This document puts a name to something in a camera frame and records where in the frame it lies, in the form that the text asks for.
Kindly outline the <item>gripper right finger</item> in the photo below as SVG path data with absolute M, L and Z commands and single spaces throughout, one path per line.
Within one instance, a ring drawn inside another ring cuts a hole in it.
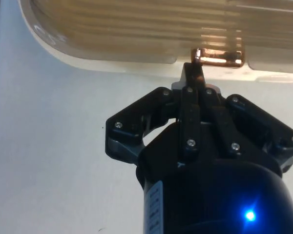
M 241 95 L 223 98 L 207 87 L 201 65 L 197 70 L 200 101 L 224 155 L 287 172 L 293 165 L 293 129 Z

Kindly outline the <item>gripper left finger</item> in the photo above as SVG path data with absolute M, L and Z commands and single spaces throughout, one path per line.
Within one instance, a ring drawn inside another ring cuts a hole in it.
M 198 86 L 201 66 L 184 63 L 181 79 L 171 89 L 159 87 L 110 117 L 105 124 L 105 152 L 119 161 L 136 164 L 144 148 L 143 138 L 176 119 L 177 132 L 169 143 L 179 160 L 192 160 L 199 150 L 200 107 Z

